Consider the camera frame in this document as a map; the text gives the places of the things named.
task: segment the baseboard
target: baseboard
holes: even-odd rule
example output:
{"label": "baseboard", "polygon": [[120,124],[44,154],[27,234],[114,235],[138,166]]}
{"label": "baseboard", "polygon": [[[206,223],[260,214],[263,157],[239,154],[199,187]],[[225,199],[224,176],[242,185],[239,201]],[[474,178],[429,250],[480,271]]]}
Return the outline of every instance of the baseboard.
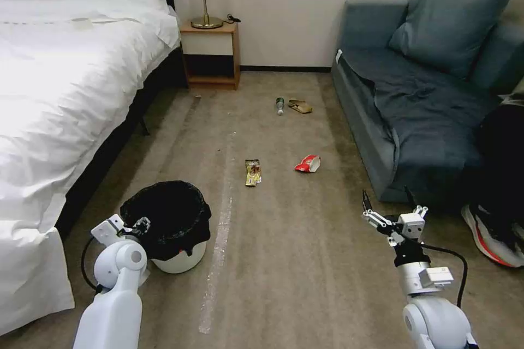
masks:
{"label": "baseboard", "polygon": [[331,67],[280,67],[278,65],[241,65],[240,70],[258,72],[304,72],[327,74],[331,72]]}

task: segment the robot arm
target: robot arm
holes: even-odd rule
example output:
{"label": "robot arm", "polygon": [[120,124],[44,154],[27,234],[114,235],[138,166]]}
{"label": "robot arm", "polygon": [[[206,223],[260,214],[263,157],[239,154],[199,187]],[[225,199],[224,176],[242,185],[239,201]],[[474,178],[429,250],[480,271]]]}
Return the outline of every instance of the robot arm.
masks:
{"label": "robot arm", "polygon": [[138,288],[148,276],[147,255],[127,233],[118,215],[91,233],[107,248],[98,256],[94,275],[103,286],[80,319],[73,349],[136,349],[142,319]]}
{"label": "robot arm", "polygon": [[379,233],[388,237],[395,249],[395,267],[401,278],[408,305],[402,313],[406,327],[418,349],[478,348],[464,312],[436,293],[453,281],[447,267],[430,267],[431,260],[419,243],[424,230],[427,207],[416,206],[392,222],[373,211],[365,191],[362,217]]}

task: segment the black bed frame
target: black bed frame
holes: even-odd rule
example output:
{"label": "black bed frame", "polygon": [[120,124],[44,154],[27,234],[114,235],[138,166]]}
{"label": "black bed frame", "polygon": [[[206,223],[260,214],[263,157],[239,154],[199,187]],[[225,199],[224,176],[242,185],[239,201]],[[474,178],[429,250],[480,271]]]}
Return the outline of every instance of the black bed frame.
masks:
{"label": "black bed frame", "polygon": [[[175,8],[174,0],[166,0]],[[105,140],[87,165],[83,174],[66,194],[66,203],[56,222],[60,236],[64,239],[79,218],[83,209],[104,179],[109,168],[129,140],[137,125],[143,122],[144,113],[158,92],[166,86],[186,87],[183,70],[182,50],[174,50],[144,81],[144,88],[139,90],[129,107],[126,120],[119,125]]]}

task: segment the candy wrapper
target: candy wrapper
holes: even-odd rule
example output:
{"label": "candy wrapper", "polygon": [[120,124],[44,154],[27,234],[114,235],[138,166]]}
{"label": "candy wrapper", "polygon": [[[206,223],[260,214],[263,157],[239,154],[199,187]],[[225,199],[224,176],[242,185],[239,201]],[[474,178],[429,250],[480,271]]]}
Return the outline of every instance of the candy wrapper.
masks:
{"label": "candy wrapper", "polygon": [[298,113],[301,113],[303,115],[305,115],[306,113],[313,112],[313,107],[302,100],[290,99],[288,102],[288,106],[291,109],[296,110]]}
{"label": "candy wrapper", "polygon": [[260,174],[260,161],[259,160],[246,160],[246,185],[256,186],[262,181]]}

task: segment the snack wrapper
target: snack wrapper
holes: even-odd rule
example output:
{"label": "snack wrapper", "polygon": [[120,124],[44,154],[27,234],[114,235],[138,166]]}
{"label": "snack wrapper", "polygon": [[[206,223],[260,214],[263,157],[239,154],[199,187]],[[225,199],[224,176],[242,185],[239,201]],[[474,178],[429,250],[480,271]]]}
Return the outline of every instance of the snack wrapper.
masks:
{"label": "snack wrapper", "polygon": [[301,163],[295,166],[295,170],[304,173],[315,173],[320,166],[320,156],[310,154]]}
{"label": "snack wrapper", "polygon": [[247,186],[256,186],[262,181],[262,176],[260,174],[260,160],[246,160],[246,185]]}

